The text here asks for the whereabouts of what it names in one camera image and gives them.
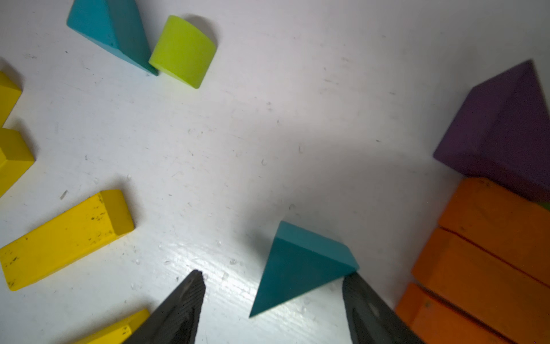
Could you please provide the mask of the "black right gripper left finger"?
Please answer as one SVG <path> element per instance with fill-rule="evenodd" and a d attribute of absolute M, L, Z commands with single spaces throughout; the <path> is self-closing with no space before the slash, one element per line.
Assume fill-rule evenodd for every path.
<path fill-rule="evenodd" d="M 205 292 L 203 273 L 195 269 L 124 344 L 194 344 Z"/>

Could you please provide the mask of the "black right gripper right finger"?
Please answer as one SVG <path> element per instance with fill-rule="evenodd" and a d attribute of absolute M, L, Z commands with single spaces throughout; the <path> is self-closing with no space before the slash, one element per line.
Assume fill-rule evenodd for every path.
<path fill-rule="evenodd" d="M 342 296 L 354 344 L 423 344 L 358 273 L 343 279 Z"/>

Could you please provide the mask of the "orange long block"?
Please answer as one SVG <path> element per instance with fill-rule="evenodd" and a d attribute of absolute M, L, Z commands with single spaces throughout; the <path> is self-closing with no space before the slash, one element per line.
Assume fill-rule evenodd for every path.
<path fill-rule="evenodd" d="M 515 343 L 549 342 L 549 288 L 451 232 L 433 231 L 412 274 Z"/>
<path fill-rule="evenodd" d="M 407 286 L 395 312 L 425 343 L 509 342 L 413 283 Z"/>

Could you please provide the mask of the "light green small block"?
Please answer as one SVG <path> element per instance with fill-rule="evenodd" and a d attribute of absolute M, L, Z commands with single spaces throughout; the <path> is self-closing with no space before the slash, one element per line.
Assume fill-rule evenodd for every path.
<path fill-rule="evenodd" d="M 215 43 L 197 27 L 170 15 L 149 63 L 163 73 L 198 89 L 216 54 Z"/>

